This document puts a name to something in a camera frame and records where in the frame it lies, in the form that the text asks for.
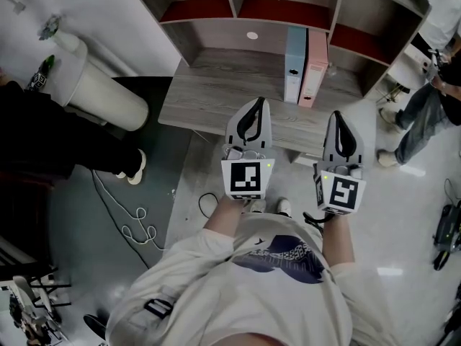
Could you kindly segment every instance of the binder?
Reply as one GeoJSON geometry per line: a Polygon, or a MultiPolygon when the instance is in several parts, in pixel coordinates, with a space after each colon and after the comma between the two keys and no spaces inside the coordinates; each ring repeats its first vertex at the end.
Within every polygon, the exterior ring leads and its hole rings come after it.
{"type": "Polygon", "coordinates": [[[308,30],[306,64],[298,104],[312,107],[328,68],[326,33],[308,30]]]}
{"type": "Polygon", "coordinates": [[[307,30],[288,27],[285,48],[285,102],[297,104],[303,80],[307,30]]]}

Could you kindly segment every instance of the white shoe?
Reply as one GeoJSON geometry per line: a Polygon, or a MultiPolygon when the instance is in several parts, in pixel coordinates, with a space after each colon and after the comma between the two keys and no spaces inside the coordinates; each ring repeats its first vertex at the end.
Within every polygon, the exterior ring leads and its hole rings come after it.
{"type": "Polygon", "coordinates": [[[135,176],[133,178],[128,177],[128,182],[130,184],[132,184],[132,185],[137,185],[137,184],[139,184],[139,182],[141,182],[141,180],[143,178],[143,170],[146,167],[146,162],[147,162],[146,154],[144,154],[144,151],[142,151],[140,148],[138,150],[139,150],[139,152],[141,153],[141,156],[142,156],[141,166],[140,166],[139,170],[136,172],[136,174],[135,174],[135,176]]]}
{"type": "Polygon", "coordinates": [[[265,213],[266,200],[253,200],[250,206],[250,213],[265,213]]]}
{"type": "Polygon", "coordinates": [[[377,161],[385,168],[394,167],[398,165],[398,161],[395,157],[394,151],[378,150],[377,161]]]}
{"type": "Polygon", "coordinates": [[[291,204],[285,198],[281,198],[277,204],[277,214],[285,213],[291,218],[291,204]]]}
{"type": "Polygon", "coordinates": [[[395,123],[395,117],[397,115],[397,112],[394,112],[393,110],[386,109],[385,107],[382,107],[381,109],[378,110],[380,113],[381,118],[387,123],[390,124],[395,132],[397,133],[402,133],[404,129],[397,125],[395,123]]]}

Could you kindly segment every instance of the white vase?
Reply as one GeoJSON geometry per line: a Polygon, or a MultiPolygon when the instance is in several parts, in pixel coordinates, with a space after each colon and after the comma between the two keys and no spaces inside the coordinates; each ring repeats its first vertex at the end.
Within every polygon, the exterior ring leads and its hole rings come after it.
{"type": "Polygon", "coordinates": [[[80,46],[80,39],[72,35],[71,33],[66,33],[61,30],[57,30],[53,35],[55,43],[61,46],[64,50],[69,53],[74,53],[80,46]]]}

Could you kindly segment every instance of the pink binder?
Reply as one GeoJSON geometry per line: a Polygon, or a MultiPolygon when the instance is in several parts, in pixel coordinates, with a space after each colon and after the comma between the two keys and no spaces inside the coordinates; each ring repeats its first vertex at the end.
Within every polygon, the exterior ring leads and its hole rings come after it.
{"type": "Polygon", "coordinates": [[[306,61],[298,105],[312,107],[328,68],[326,33],[309,30],[306,61]]]}

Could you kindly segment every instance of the red shelf board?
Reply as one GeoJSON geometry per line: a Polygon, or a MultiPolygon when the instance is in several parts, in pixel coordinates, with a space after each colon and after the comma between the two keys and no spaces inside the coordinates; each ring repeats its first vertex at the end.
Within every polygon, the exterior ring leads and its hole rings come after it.
{"type": "Polygon", "coordinates": [[[390,64],[390,60],[382,51],[378,37],[355,28],[336,25],[330,44],[390,64]]]}
{"type": "Polygon", "coordinates": [[[239,18],[275,20],[329,30],[328,8],[288,0],[243,0],[239,18]]]}
{"type": "Polygon", "coordinates": [[[232,16],[229,0],[182,0],[171,3],[160,22],[232,16]]]}

